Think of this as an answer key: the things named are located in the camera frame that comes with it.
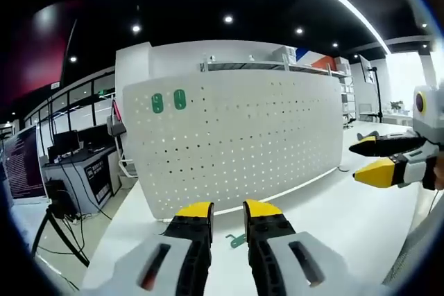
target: recessed ceiling light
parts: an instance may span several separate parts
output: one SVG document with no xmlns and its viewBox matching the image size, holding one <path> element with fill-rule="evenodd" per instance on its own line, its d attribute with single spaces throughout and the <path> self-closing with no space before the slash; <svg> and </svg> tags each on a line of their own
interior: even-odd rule
<svg viewBox="0 0 444 296">
<path fill-rule="evenodd" d="M 226 24 L 232 24 L 233 23 L 233 16 L 232 15 L 226 15 L 223 17 L 223 22 Z"/>
<path fill-rule="evenodd" d="M 138 32 L 140 32 L 141 29 L 142 29 L 142 28 L 140 28 L 140 26 L 139 26 L 138 24 L 135 24 L 135 25 L 132 27 L 133 33 L 138 33 Z"/>
</svg>

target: floor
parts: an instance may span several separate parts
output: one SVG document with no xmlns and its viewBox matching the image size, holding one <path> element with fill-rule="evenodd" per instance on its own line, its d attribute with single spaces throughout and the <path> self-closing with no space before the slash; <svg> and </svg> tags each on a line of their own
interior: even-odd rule
<svg viewBox="0 0 444 296">
<path fill-rule="evenodd" d="M 116 214 L 123 200 L 128 195 L 129 191 L 129 189 L 120 189 L 114 197 L 111 197 L 103 208 L 105 214 L 112 218 Z M 67 235 L 69 240 L 75 244 L 66 226 L 59 220 L 57 221 L 59 222 L 60 228 Z M 90 259 L 92 257 L 109 223 L 110 220 L 108 220 L 108 218 L 106 218 L 103 214 L 94 214 L 92 217 L 83 221 L 83 236 L 85 239 L 85 247 L 83 251 L 87 258 Z M 80 223 L 72 223 L 71 227 L 81 246 L 83 242 Z M 44 249 L 52 252 L 69 254 L 54 254 Z M 52 268 L 59 271 L 62 276 L 70 280 L 77 287 L 81 287 L 86 267 L 70 253 L 68 247 L 61 241 L 60 237 L 56 234 L 54 228 L 49 223 L 46 225 L 43 231 L 37 253 L 44 259 L 43 261 L 39 262 L 40 266 L 46 266 L 44 267 L 45 272 L 50 274 L 50 278 L 55 280 L 55 284 L 61 288 L 64 293 L 69 293 L 73 290 L 69 287 L 69 284 L 66 283 L 66 281 L 63 281 L 57 275 L 53 274 L 51 270 L 47 269 L 48 264 L 52 266 Z"/>
</svg>

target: green clip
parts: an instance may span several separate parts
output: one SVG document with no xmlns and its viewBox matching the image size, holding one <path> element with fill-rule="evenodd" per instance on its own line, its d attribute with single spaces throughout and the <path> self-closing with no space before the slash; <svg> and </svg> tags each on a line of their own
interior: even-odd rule
<svg viewBox="0 0 444 296">
<path fill-rule="evenodd" d="M 232 234 L 229 234 L 229 235 L 225 236 L 225 238 L 229 238 L 229 237 L 234 238 L 234 239 L 231 241 L 231 243 L 230 243 L 230 244 L 231 244 L 231 247 L 232 247 L 233 249 L 235 249 L 235 248 L 238 247 L 238 246 L 241 246 L 241 245 L 244 244 L 244 243 L 246 242 L 246 240 L 247 240 L 245 234 L 242 234 L 242 235 L 239 236 L 239 237 L 234 237 Z"/>
<path fill-rule="evenodd" d="M 164 111 L 164 101 L 162 99 L 162 94 L 156 93 L 151 97 L 151 105 L 153 106 L 153 111 L 155 114 L 159 114 Z"/>
<path fill-rule="evenodd" d="M 187 99 L 185 98 L 185 91 L 177 89 L 174 91 L 174 106 L 177 110 L 184 110 L 187 106 Z"/>
</svg>

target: white pegboard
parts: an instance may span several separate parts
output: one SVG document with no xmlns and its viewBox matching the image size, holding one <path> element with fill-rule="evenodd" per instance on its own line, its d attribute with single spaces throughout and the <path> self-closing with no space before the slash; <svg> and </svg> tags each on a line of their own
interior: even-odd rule
<svg viewBox="0 0 444 296">
<path fill-rule="evenodd" d="M 182 110 L 177 89 L 185 92 Z M 161 113 L 153 111 L 155 94 Z M 148 80 L 125 87 L 123 108 L 155 218 L 198 201 L 221 211 L 261 200 L 341 161 L 341 88 L 329 76 L 242 70 Z"/>
</svg>

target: black ceiling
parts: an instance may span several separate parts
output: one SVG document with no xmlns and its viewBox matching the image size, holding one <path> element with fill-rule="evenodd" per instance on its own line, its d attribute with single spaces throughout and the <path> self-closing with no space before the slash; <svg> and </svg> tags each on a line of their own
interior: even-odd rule
<svg viewBox="0 0 444 296">
<path fill-rule="evenodd" d="M 10 25 L 62 0 L 11 0 Z M 350 0 L 384 39 L 421 35 L 405 0 Z M 64 85 L 114 65 L 115 51 L 149 41 L 153 46 L 192 40 L 255 40 L 301 46 L 328 55 L 371 43 L 375 38 L 337 0 L 80 0 Z M 222 18 L 230 13 L 232 25 Z M 143 27 L 134 36 L 134 23 Z M 294 29 L 302 26 L 302 36 Z M 14 29 L 5 31 L 12 38 Z M 339 43 L 339 50 L 332 42 Z"/>
</svg>

